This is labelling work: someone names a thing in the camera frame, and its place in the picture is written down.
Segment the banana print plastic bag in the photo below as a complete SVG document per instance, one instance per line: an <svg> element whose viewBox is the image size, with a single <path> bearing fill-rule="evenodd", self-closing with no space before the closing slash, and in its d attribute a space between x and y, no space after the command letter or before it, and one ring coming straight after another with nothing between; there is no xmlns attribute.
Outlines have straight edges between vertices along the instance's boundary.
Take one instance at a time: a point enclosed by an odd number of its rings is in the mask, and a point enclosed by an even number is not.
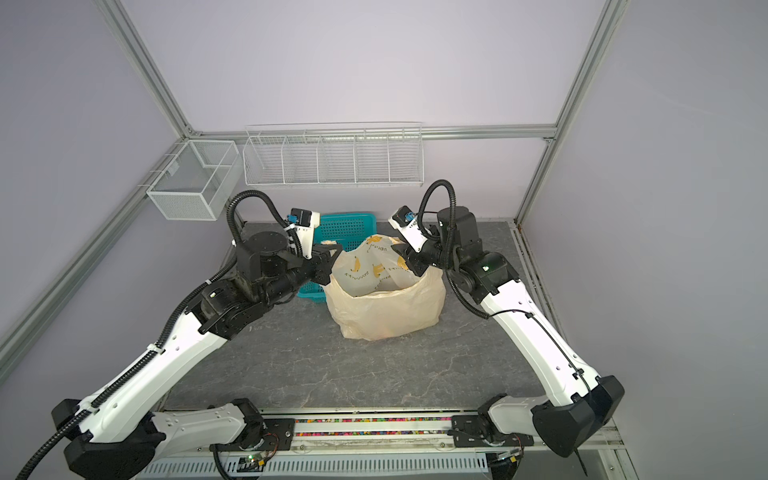
<svg viewBox="0 0 768 480"><path fill-rule="evenodd" d="M377 341L436 325L443 310L443 272L418 276L394 248L405 243L375 234L335 261L323 287L331 317L346 339Z"/></svg>

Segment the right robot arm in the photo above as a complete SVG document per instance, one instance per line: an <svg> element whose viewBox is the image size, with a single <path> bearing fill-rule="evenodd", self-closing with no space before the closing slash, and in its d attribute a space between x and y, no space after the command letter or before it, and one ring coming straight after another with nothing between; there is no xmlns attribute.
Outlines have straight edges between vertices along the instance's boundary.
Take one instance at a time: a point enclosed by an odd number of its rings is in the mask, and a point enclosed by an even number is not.
<svg viewBox="0 0 768 480"><path fill-rule="evenodd" d="M502 394L485 403L478 413L490 429L488 441L537 435L552 452L568 457L611 420L624 386L613 375L599 374L568 345L506 257L484 249L467 208L439 211L436 225L428 228L403 206L389 224L403 241L395 250L406 266L418 276L441 270L468 309L509 336L544 388L541 400Z"/></svg>

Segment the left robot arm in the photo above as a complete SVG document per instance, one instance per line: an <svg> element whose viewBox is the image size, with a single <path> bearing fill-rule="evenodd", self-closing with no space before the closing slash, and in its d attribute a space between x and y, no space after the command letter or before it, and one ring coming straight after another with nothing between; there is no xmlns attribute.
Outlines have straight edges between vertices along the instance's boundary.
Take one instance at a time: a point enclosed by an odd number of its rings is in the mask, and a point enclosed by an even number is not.
<svg viewBox="0 0 768 480"><path fill-rule="evenodd" d="M286 235L258 232L234 239L235 256L174 310L158 338L109 384L52 412L57 435L69 440L69 469L85 479L130 479L164 456L215 445L258 448L268 434L253 403L161 413L153 406L195 365L309 282L326 285L343 249L310 245L307 254Z"/></svg>

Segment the teal plastic basket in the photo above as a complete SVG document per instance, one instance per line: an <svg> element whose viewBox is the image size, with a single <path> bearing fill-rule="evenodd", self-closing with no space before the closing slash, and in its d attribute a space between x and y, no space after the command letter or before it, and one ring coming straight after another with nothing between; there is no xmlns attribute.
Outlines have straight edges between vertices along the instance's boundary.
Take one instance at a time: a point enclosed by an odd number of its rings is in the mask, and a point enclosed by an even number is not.
<svg viewBox="0 0 768 480"><path fill-rule="evenodd" d="M329 241L349 252L377 233L376 219L370 213L321 214L314 232L314 243Z"/></svg>

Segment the white mesh box basket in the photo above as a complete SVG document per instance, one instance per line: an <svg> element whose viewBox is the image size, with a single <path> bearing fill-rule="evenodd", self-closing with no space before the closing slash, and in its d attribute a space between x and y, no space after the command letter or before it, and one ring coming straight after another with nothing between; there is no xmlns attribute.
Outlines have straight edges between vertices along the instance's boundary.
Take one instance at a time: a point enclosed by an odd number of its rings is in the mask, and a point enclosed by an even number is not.
<svg viewBox="0 0 768 480"><path fill-rule="evenodd" d="M148 196L172 221L215 221L243 175L233 141L187 140L154 180Z"/></svg>

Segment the white vent grille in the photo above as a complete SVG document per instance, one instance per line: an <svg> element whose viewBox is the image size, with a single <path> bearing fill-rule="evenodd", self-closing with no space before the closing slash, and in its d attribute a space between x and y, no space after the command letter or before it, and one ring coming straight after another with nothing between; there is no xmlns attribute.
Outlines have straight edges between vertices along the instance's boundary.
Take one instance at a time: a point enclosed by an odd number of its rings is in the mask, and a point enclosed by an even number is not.
<svg viewBox="0 0 768 480"><path fill-rule="evenodd" d="M221 455L219 462L231 478L279 477L352 478L437 474L486 474L486 456L478 453L379 455L278 455L259 466L249 456ZM150 464L139 479L219 479L211 455L170 457Z"/></svg>

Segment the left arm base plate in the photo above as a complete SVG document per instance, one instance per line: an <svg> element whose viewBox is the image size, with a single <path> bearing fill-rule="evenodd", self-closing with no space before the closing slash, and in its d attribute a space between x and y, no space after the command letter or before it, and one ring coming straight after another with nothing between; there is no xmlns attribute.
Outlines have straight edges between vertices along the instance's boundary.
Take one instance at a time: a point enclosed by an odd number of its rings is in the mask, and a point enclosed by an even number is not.
<svg viewBox="0 0 768 480"><path fill-rule="evenodd" d="M295 426L295 418L267 418L262 421L261 429L257 433L253 428L247 427L233 442L218 444L217 447L222 452L288 451L294 438Z"/></svg>

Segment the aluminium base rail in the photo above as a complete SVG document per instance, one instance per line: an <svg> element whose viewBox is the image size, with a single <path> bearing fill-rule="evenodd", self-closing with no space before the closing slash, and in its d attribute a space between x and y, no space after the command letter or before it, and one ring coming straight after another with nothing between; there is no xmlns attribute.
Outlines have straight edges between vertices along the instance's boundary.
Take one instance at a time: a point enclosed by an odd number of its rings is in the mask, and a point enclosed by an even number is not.
<svg viewBox="0 0 768 480"><path fill-rule="evenodd" d="M459 448L448 435L451 417L478 414L490 420L501 433L527 434L534 438L530 447ZM542 447L568 457L582 449L621 446L617 428L610 421L590 434L577 434L575 424L546 427L537 431L526 405L503 402L498 408L481 410L371 410L371 411L284 411L260 410L230 402L204 410L165 410L154 412L149 421L163 440L150 456L151 461L194 452L208 452L214 445L233 442L247 427L257 433L267 418L296 419L294 438L288 451L246 451L235 454L265 453L341 453L422 451L449 452L458 449L477 452L527 451Z"/></svg>

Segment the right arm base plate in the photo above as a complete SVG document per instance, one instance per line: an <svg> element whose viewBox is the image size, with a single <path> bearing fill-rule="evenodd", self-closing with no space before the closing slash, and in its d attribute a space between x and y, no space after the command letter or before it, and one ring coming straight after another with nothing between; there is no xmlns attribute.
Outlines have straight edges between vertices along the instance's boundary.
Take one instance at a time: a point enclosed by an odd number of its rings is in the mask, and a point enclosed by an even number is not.
<svg viewBox="0 0 768 480"><path fill-rule="evenodd" d="M530 447L534 445L531 435L501 433L489 419L478 414L454 415L448 435L459 448L480 447Z"/></svg>

